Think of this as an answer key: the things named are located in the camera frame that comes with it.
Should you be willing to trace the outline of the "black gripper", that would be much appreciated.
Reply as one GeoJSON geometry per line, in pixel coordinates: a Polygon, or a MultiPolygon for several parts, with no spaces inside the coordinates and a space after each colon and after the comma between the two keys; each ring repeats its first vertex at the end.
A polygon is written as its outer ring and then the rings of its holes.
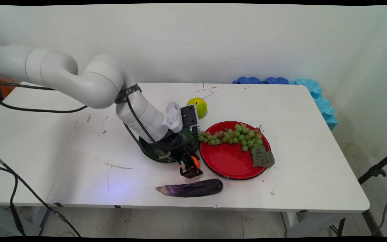
{"type": "Polygon", "coordinates": [[[160,161],[180,163],[180,174],[186,178],[202,175],[200,167],[190,155],[192,153],[192,133],[167,133],[160,140],[160,161]]]}

